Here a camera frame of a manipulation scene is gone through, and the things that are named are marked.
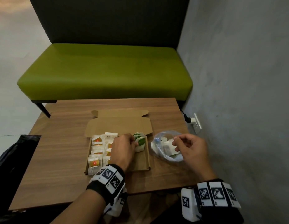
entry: cardboard box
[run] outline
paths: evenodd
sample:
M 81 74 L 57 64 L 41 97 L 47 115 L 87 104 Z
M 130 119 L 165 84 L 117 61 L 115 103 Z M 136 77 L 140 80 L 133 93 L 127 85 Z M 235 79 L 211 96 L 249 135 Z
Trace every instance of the cardboard box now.
M 143 117 L 149 113 L 148 110 L 139 108 L 125 108 L 125 109 L 102 109 L 92 111 L 94 119 L 87 123 L 84 136 L 91 138 L 96 134 L 105 134 L 105 132 L 135 134 L 142 132 L 145 136 L 145 149 L 142 152 L 135 153 L 134 160 L 129 166 L 128 171 L 143 171 L 150 169 L 149 147 L 147 135 L 152 133 L 151 121 L 147 117 Z M 89 142 L 89 152 L 87 158 L 91 153 L 92 140 Z

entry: white wall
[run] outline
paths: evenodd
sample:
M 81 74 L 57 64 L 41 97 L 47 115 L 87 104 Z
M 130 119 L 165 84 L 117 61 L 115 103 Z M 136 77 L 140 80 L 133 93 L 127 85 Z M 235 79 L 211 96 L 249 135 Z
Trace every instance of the white wall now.
M 246 223 L 289 223 L 289 0 L 190 0 L 178 53 Z

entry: hand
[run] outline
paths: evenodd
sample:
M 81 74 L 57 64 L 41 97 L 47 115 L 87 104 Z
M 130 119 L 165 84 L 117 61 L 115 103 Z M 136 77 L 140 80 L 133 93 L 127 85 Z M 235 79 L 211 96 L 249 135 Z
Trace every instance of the hand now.
M 204 139 L 187 133 L 174 137 L 172 145 L 177 146 L 176 151 L 181 151 L 185 163 L 198 175 L 200 181 L 217 178 L 210 165 Z
M 126 172 L 133 160 L 137 145 L 130 133 L 116 137 L 112 144 L 110 163 L 118 165 Z

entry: clear plastic bag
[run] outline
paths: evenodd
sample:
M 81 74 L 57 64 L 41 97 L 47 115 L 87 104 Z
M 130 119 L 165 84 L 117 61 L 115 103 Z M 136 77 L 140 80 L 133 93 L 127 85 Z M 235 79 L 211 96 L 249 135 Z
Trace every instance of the clear plastic bag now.
M 181 162 L 183 161 L 182 154 L 176 154 L 173 155 L 172 157 L 168 156 L 165 154 L 164 150 L 168 149 L 164 147 L 161 143 L 162 138 L 167 138 L 167 140 L 173 139 L 174 136 L 180 135 L 181 133 L 177 131 L 162 131 L 158 133 L 155 137 L 154 140 L 151 143 L 151 151 L 153 152 L 154 155 L 156 155 L 159 158 L 166 159 L 170 162 Z

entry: black plastic bag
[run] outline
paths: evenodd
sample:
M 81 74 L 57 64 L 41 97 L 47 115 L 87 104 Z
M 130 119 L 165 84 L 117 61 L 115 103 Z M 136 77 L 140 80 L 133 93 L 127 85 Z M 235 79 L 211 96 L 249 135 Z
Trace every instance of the black plastic bag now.
M 0 216 L 5 215 L 41 136 L 21 135 L 0 156 Z

